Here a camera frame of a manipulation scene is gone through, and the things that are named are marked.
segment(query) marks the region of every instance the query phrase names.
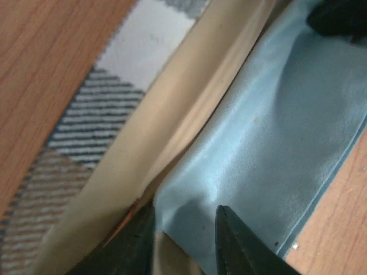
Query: plaid fabric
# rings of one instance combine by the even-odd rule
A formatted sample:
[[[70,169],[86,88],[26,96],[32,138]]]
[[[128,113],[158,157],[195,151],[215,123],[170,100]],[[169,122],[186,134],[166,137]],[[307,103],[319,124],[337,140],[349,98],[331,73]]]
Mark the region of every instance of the plaid fabric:
[[[0,221],[1,274],[24,274],[45,233],[83,188],[206,3],[138,2],[76,91]]]

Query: light blue fabric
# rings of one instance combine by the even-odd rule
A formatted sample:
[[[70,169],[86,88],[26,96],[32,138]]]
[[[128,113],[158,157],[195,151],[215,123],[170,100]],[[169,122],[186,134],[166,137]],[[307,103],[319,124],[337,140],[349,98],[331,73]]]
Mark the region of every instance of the light blue fabric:
[[[157,195],[159,229],[206,274],[218,205],[285,255],[364,128],[367,49],[306,26],[317,2],[266,32]]]

